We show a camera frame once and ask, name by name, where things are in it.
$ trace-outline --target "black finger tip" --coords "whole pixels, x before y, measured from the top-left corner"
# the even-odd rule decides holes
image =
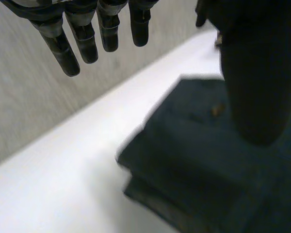
[[[102,39],[102,45],[106,52],[116,51],[118,49],[117,35],[104,36]]]

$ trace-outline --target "white surface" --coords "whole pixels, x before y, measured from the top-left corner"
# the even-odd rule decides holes
[[[0,233],[173,233],[122,193],[114,157],[180,74],[219,74],[216,32],[192,38],[0,165]]]

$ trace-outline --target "gray wall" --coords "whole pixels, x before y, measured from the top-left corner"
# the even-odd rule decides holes
[[[133,45],[126,7],[120,14],[119,49],[112,54],[102,48],[95,16],[99,61],[80,62],[81,74],[69,78],[39,32],[0,3],[0,162],[196,33],[195,4],[160,0],[144,48]],[[66,22],[64,29],[81,61]]]

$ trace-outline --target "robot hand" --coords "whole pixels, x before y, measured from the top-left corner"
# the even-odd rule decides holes
[[[79,63],[63,31],[63,13],[85,63],[97,61],[92,19],[97,11],[101,40],[107,52],[118,48],[119,12],[129,4],[131,32],[136,46],[148,42],[150,9],[159,0],[0,0],[17,16],[28,19],[40,32],[67,76],[80,73]]]

